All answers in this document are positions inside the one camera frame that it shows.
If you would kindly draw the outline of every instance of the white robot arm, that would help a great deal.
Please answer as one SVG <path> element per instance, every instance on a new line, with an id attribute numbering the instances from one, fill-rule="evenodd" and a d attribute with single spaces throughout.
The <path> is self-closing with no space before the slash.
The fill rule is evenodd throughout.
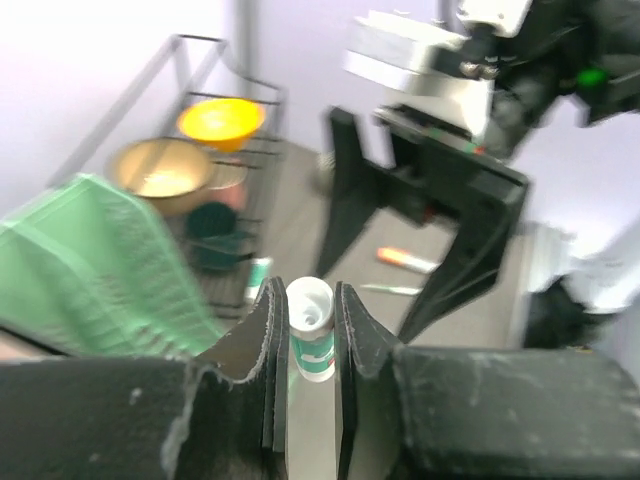
<path id="1" fill-rule="evenodd" d="M 481 141 L 493 95 L 489 79 L 470 80 L 433 68 L 438 48 L 458 50 L 465 37 L 399 15 L 356 18 L 344 68 L 387 87 L 387 103 L 404 103 L 469 131 Z"/>
<path id="2" fill-rule="evenodd" d="M 515 37 L 531 8 L 532 0 L 462 0 L 457 17 L 471 31 L 475 25 L 493 28 L 497 37 Z"/>

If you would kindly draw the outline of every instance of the green plastic basket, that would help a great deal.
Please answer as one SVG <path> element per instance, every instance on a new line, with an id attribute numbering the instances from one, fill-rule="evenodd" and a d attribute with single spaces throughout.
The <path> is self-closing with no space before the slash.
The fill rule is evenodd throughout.
<path id="1" fill-rule="evenodd" d="M 162 219 L 95 176 L 0 231 L 0 318 L 79 355 L 197 355 L 224 329 Z"/>

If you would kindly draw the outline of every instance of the gray floor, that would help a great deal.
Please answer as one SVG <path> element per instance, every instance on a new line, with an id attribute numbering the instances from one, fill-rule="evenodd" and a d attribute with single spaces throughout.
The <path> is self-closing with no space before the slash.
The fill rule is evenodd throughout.
<path id="1" fill-rule="evenodd" d="M 285 162 L 274 217 L 265 242 L 273 257 L 273 275 L 285 283 L 312 271 L 323 231 L 326 200 L 310 187 L 315 156 L 292 146 Z M 419 286 L 423 277 L 376 261 L 378 247 L 393 246 L 437 261 L 451 234 L 435 227 L 416 230 L 390 212 L 381 212 L 371 228 L 329 275 L 328 281 Z M 499 288 L 437 322 L 416 339 L 423 345 L 503 348 L 507 341 L 521 274 L 524 242 L 512 242 Z M 409 306 L 407 297 L 359 291 L 369 312 L 394 331 Z M 290 390 L 289 474 L 292 480 L 335 479 L 334 383 L 313 384 L 297 377 Z"/>

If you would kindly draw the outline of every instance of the metal shelf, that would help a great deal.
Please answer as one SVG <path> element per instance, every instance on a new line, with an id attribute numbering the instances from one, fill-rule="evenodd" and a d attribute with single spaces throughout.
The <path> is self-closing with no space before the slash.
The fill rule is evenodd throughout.
<path id="1" fill-rule="evenodd" d="M 193 71 L 189 68 L 188 47 L 193 42 L 210 44 L 203 60 Z M 133 105 L 144 95 L 149 85 L 160 72 L 173 61 L 179 94 L 166 118 L 161 122 L 157 132 L 158 137 L 184 138 L 176 130 L 176 120 L 180 113 L 188 106 L 207 98 L 228 98 L 216 92 L 205 91 L 204 86 L 214 73 L 217 65 L 222 64 L 226 70 L 243 85 L 251 84 L 254 98 L 250 100 L 261 104 L 266 111 L 266 121 L 245 148 L 233 155 L 221 155 L 212 151 L 212 158 L 218 163 L 229 163 L 230 157 L 239 160 L 248 168 L 245 181 L 248 199 L 247 207 L 239 217 L 239 228 L 254 234 L 252 240 L 243 246 L 244 258 L 236 268 L 228 272 L 211 273 L 200 270 L 191 262 L 191 242 L 185 237 L 184 217 L 167 219 L 167 224 L 187 261 L 192 265 L 192 271 L 212 306 L 215 316 L 220 319 L 239 319 L 245 311 L 244 292 L 251 270 L 251 259 L 260 255 L 262 234 L 268 222 L 272 208 L 272 200 L 279 179 L 280 160 L 283 155 L 281 128 L 283 123 L 285 95 L 282 89 L 266 82 L 244 75 L 235 65 L 227 48 L 227 42 L 221 39 L 194 35 L 176 35 L 170 38 L 155 57 L 131 83 L 113 108 L 102 119 L 96 129 L 80 144 L 49 182 L 51 188 L 65 184 L 99 151 L 107 137 L 123 121 Z M 143 166 L 135 175 L 143 178 L 157 162 L 158 155 L 150 155 L 143 162 Z M 134 190 L 137 180 L 133 180 L 129 190 Z"/>

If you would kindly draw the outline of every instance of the metal bowl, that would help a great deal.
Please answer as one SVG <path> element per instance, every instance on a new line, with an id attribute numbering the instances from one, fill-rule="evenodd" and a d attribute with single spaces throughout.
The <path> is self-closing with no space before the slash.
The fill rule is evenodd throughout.
<path id="1" fill-rule="evenodd" d="M 165 216 L 188 213 L 205 203 L 213 172 L 214 163 L 204 148 L 176 138 L 129 145 L 111 165 L 116 185 Z"/>

